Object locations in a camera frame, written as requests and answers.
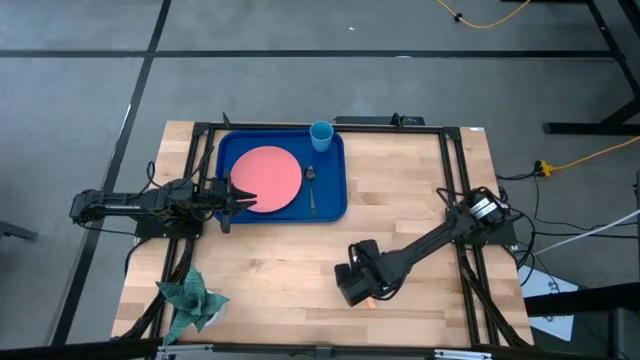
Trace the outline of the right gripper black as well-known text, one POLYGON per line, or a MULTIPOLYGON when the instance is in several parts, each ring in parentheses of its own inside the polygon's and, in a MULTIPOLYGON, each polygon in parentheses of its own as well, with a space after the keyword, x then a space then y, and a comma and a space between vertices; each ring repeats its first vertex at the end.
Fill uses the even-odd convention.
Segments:
POLYGON ((336 285, 349 306, 355 306, 380 292, 379 281, 374 274, 376 260, 380 257, 375 240, 363 240, 347 248, 348 262, 334 266, 336 285))

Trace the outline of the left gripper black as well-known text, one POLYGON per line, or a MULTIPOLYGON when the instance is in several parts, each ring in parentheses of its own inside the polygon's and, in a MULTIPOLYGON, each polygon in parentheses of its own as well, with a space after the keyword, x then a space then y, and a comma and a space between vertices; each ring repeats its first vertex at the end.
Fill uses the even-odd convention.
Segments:
POLYGON ((257 204, 255 200, 236 201, 231 203, 231 196, 234 199, 253 199, 254 194, 237 188, 230 182, 230 172, 225 171, 221 177, 212 177, 210 179, 210 190, 214 196, 214 210, 221 214, 220 228, 223 233, 229 233, 231 230, 231 206, 233 208, 246 209, 257 204))

